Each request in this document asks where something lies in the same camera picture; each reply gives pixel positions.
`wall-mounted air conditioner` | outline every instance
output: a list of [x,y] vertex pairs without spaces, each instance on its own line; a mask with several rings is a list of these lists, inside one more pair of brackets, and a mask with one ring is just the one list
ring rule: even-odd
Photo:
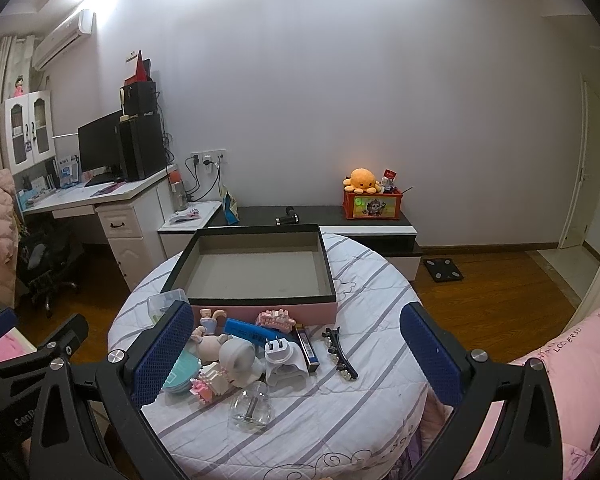
[[91,35],[94,16],[92,10],[83,9],[58,25],[35,49],[33,68],[42,70],[71,45],[88,38]]

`round table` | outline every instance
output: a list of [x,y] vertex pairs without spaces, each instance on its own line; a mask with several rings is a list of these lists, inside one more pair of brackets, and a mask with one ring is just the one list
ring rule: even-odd
[[[308,379],[270,388],[272,415],[264,431],[247,433],[229,420],[237,390],[204,406],[190,394],[160,393],[142,412],[189,476],[232,480],[378,480],[416,431],[426,379],[400,335],[402,307],[418,297],[382,256],[339,235],[323,235],[337,293],[340,340],[359,374],[335,370],[310,327],[320,360]],[[146,306],[160,293],[178,255],[153,270],[129,295],[109,331],[109,350],[127,349],[151,325]]]

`storage box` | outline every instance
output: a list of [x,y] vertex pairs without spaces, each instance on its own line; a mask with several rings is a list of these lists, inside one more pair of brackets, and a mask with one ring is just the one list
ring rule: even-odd
[[194,309],[254,323],[282,308],[304,325],[332,324],[336,293],[317,225],[198,229],[163,292],[182,288]]
[[355,194],[344,192],[342,206],[349,220],[397,220],[400,218],[400,202],[402,193],[396,189],[394,193]]

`pink pillow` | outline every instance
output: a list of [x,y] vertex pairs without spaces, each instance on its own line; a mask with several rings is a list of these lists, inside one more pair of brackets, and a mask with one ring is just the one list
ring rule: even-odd
[[[542,348],[512,362],[542,359],[560,420],[562,478],[572,480],[587,465],[593,453],[591,441],[600,425],[600,308],[589,317],[549,341]],[[494,402],[474,446],[456,478],[462,478],[480,462],[498,421],[502,402]]]
[[22,345],[9,333],[0,338],[0,362],[20,357],[26,353],[27,351],[22,348]]

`black hair clip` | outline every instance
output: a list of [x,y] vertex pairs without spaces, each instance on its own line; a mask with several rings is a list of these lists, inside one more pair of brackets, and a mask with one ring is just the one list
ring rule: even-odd
[[329,340],[330,345],[327,352],[329,352],[333,360],[336,361],[336,370],[339,371],[346,380],[355,381],[358,378],[358,373],[354,370],[349,361],[347,361],[347,358],[344,357],[344,352],[340,346],[340,327],[337,327],[336,330],[332,330],[331,328],[325,329],[325,331],[322,332],[322,337]]

